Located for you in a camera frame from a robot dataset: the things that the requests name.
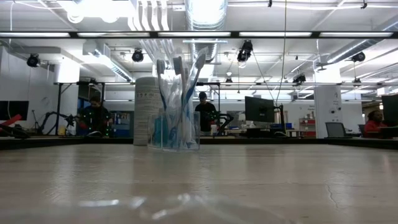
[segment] table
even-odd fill
[[[19,149],[0,151],[0,210],[189,192],[308,224],[392,224],[398,223],[397,173],[398,151],[327,144],[203,145],[194,153],[130,144]]]

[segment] man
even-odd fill
[[[92,131],[99,131],[105,135],[106,128],[112,123],[109,111],[102,106],[101,98],[93,96],[90,99],[90,106],[87,106],[80,114],[80,128]]]
[[[195,111],[200,112],[200,131],[205,135],[210,135],[211,122],[210,113],[216,111],[213,104],[207,102],[207,95],[205,92],[199,93],[200,104],[195,108]]]
[[[387,127],[383,124],[383,115],[380,111],[375,110],[368,114],[368,122],[365,124],[365,137],[366,138],[377,138],[381,137],[380,127]]]

